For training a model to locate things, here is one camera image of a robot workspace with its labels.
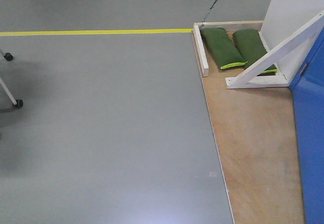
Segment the plywood board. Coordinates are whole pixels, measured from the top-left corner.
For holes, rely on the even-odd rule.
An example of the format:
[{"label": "plywood board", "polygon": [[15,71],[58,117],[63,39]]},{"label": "plywood board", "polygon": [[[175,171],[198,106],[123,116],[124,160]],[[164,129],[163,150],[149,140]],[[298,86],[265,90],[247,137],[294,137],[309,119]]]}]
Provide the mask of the plywood board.
[{"label": "plywood board", "polygon": [[236,224],[303,224],[292,95],[288,88],[227,90],[207,52],[203,78]]}]

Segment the blue panel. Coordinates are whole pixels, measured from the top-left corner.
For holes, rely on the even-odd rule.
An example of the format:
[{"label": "blue panel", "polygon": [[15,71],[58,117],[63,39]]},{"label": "blue panel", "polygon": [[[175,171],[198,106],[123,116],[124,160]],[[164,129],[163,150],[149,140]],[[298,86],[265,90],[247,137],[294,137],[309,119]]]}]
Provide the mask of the blue panel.
[{"label": "blue panel", "polygon": [[313,57],[315,56],[316,52],[318,51],[318,48],[321,46],[321,44],[323,43],[323,41],[324,41],[324,29],[322,30],[322,32],[318,36],[318,38],[315,41],[313,47],[310,49],[307,57],[305,58],[305,61],[300,66],[300,69],[296,73],[293,81],[290,83],[289,87],[290,87],[291,90],[293,90],[294,87],[296,86],[296,84],[298,83],[298,81],[300,79],[300,72],[301,72],[301,70],[304,68],[304,66],[305,66],[306,63],[310,62],[313,59]]},{"label": "blue panel", "polygon": [[324,223],[323,35],[308,55],[312,59],[307,70],[294,78],[296,85],[292,87],[307,224]]}]

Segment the gray floor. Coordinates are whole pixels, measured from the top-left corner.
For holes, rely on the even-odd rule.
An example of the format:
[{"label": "gray floor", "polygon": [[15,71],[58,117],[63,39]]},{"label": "gray floor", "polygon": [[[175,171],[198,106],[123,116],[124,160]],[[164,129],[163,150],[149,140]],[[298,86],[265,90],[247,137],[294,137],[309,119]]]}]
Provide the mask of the gray floor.
[{"label": "gray floor", "polygon": [[232,223],[190,34],[0,42],[1,224]]},{"label": "gray floor", "polygon": [[[0,31],[190,28],[214,0],[1,0]],[[270,0],[219,0],[207,21],[263,20]]]},{"label": "gray floor", "polygon": [[[214,0],[0,0],[0,30],[187,28]],[[208,21],[260,20],[220,0]],[[190,34],[0,37],[0,223],[232,223]]]}]

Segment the wooden edge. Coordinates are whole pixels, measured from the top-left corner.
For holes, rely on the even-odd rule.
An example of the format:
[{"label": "wooden edge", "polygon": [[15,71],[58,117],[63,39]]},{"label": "wooden edge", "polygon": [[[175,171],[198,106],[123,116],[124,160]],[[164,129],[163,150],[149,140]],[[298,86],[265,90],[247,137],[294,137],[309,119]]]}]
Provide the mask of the wooden edge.
[{"label": "wooden edge", "polygon": [[196,55],[197,55],[197,58],[198,58],[198,61],[200,64],[200,68],[201,68],[201,74],[203,77],[207,77],[208,72],[209,72],[209,66],[208,66],[208,62],[207,62],[207,57],[206,57],[206,53],[205,53],[205,49],[204,49],[203,40],[200,35],[200,29],[197,25],[193,26],[192,34],[193,34],[193,38],[194,38],[194,46],[195,46],[195,50],[196,50]]},{"label": "wooden edge", "polygon": [[319,33],[324,26],[324,11],[316,15],[289,37],[271,49],[266,55],[256,61],[253,65],[247,68],[244,72],[234,77],[229,82],[229,85],[242,88],[244,84],[250,82],[253,78],[264,71],[270,65],[278,62],[305,40]]},{"label": "wooden edge", "polygon": [[265,88],[265,87],[287,87],[289,86],[288,81],[283,75],[275,76],[258,76],[250,80],[248,83],[243,85],[232,85],[231,82],[235,77],[226,77],[227,89],[239,89],[239,88]]},{"label": "wooden edge", "polygon": [[261,30],[263,21],[228,21],[228,22],[204,22],[194,23],[193,25],[198,27],[222,27],[226,31],[238,31],[242,29],[257,29]]}]

